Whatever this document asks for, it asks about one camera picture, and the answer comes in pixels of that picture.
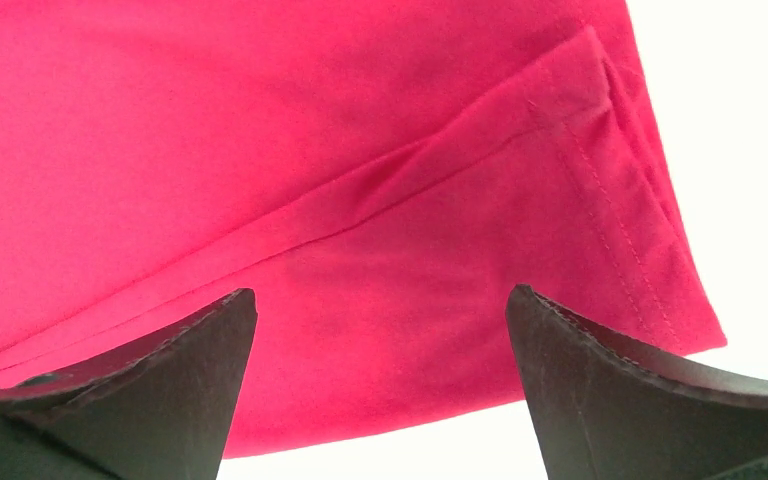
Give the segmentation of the red t shirt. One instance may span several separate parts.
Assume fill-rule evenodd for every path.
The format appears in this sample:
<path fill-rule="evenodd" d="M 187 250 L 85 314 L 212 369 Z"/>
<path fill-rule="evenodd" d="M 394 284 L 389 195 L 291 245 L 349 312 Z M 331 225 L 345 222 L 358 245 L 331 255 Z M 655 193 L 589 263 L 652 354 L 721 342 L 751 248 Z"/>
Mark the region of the red t shirt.
<path fill-rule="evenodd" d="M 512 288 L 688 355 L 623 1 L 0 1 L 0 387 L 239 288 L 225 453 L 522 398 Z"/>

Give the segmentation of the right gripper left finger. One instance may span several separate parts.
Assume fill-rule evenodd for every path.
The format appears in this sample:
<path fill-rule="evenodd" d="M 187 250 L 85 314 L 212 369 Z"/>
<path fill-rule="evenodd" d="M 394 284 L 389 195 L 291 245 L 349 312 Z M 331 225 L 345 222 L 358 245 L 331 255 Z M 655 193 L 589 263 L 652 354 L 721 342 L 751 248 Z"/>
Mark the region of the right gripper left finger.
<path fill-rule="evenodd" d="M 0 388 L 0 479 L 213 479 L 249 358 L 254 293 Z"/>

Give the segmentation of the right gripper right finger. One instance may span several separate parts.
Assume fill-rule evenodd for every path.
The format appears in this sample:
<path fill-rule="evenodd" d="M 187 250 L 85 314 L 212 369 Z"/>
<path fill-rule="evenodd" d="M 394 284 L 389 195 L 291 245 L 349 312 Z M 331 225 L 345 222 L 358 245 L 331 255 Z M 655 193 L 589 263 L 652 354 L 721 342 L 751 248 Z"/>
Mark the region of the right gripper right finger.
<path fill-rule="evenodd" d="M 768 380 L 680 357 L 515 287 L 506 320 L 551 479 L 768 479 Z"/>

